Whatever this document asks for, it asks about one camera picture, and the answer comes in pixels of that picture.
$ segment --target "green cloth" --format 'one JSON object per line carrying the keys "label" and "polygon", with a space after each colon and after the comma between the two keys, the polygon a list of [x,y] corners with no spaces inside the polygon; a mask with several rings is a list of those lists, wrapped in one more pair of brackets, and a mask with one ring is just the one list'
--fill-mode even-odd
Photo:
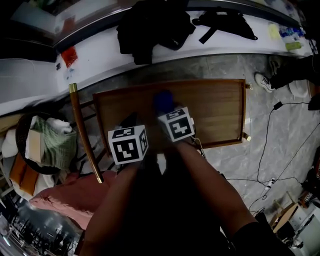
{"label": "green cloth", "polygon": [[68,169],[77,149],[77,133],[58,133],[43,118],[37,117],[32,130],[42,133],[44,154],[41,164],[44,166]]}

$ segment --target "black bag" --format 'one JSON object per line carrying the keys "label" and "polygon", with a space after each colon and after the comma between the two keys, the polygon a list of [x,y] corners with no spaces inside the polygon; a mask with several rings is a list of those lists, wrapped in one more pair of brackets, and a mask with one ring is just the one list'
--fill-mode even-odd
{"label": "black bag", "polygon": [[192,20],[196,26],[210,27],[209,31],[199,40],[204,44],[217,30],[232,33],[243,38],[258,40],[245,18],[237,10],[227,8],[212,8],[199,18]]}
{"label": "black bag", "polygon": [[122,18],[118,41],[122,54],[132,54],[137,65],[151,64],[153,47],[180,49],[195,30],[182,0],[137,2]]}

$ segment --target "person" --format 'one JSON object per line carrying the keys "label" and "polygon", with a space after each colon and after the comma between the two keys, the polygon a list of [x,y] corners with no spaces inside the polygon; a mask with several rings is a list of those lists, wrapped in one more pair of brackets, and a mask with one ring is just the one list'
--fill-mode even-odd
{"label": "person", "polygon": [[259,72],[254,75],[255,82],[268,93],[296,80],[309,80],[316,86],[320,86],[320,58],[318,54],[294,59],[284,66],[280,66],[278,62],[275,64],[276,69],[273,65],[274,75],[270,79]]}
{"label": "person", "polygon": [[117,175],[87,226],[81,256],[294,255],[193,145],[176,142],[165,158],[162,175],[152,155]]}

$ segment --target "leg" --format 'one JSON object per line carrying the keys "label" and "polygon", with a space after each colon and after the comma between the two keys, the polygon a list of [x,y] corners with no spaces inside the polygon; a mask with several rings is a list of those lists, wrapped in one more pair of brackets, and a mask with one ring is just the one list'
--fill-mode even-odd
{"label": "leg", "polygon": [[277,74],[270,79],[271,88],[278,89],[292,81],[305,79],[319,84],[320,79],[316,69],[319,69],[319,55],[290,61],[287,65],[280,67]]}

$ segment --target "black strap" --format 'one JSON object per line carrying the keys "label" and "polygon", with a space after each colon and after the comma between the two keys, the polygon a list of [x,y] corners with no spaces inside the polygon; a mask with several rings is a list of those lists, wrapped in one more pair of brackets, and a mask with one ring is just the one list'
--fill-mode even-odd
{"label": "black strap", "polygon": [[217,31],[216,28],[211,27],[211,28],[208,30],[208,32],[205,33],[204,36],[199,39],[200,43],[204,44],[206,41],[208,41],[208,39],[209,39],[210,37],[212,37],[212,35],[213,35],[216,31]]}

